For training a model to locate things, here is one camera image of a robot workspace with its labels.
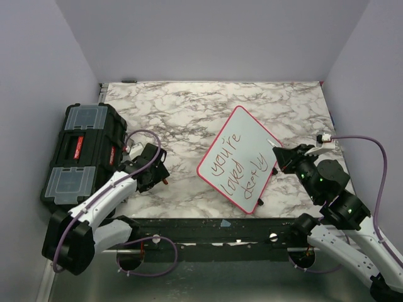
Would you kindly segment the white marker pen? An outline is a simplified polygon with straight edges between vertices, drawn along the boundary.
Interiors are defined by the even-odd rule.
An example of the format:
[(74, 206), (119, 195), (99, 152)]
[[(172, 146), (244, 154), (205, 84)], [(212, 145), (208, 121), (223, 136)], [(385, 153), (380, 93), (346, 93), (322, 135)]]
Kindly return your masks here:
[(267, 139), (267, 141), (272, 147), (276, 147), (276, 145), (271, 140)]

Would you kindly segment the pink framed whiteboard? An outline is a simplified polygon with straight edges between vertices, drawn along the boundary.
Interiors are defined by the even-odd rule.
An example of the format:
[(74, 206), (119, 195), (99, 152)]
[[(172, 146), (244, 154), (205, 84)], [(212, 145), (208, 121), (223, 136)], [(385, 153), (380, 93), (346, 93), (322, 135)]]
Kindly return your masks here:
[(196, 168), (196, 173), (246, 214), (254, 212), (276, 157), (267, 139), (282, 143), (243, 106), (236, 106)]

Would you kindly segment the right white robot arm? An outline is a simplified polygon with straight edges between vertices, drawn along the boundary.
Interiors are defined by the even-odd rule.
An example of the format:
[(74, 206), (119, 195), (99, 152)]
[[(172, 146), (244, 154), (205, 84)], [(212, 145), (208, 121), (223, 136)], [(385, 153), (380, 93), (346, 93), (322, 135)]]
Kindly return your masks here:
[(290, 227), (290, 240), (299, 247), (312, 245), (347, 268), (370, 290), (375, 301), (402, 301), (402, 255), (380, 231), (375, 216), (354, 194), (345, 189), (349, 175), (336, 160), (315, 163), (319, 149), (313, 145), (273, 147), (284, 174), (294, 174), (324, 221), (352, 239), (358, 249), (334, 236), (320, 220), (302, 214)]

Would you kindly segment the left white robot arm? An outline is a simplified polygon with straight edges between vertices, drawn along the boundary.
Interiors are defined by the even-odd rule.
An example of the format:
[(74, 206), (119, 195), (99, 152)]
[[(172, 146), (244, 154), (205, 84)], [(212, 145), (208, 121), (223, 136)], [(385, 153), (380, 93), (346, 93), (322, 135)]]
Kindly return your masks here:
[(166, 155), (163, 148), (147, 143), (140, 155), (122, 162), (110, 180), (85, 202), (68, 212), (56, 211), (48, 223), (42, 255), (52, 260), (57, 270), (77, 276), (100, 252), (116, 245), (134, 248), (140, 239), (139, 226), (126, 216), (108, 215), (133, 193), (166, 182)]

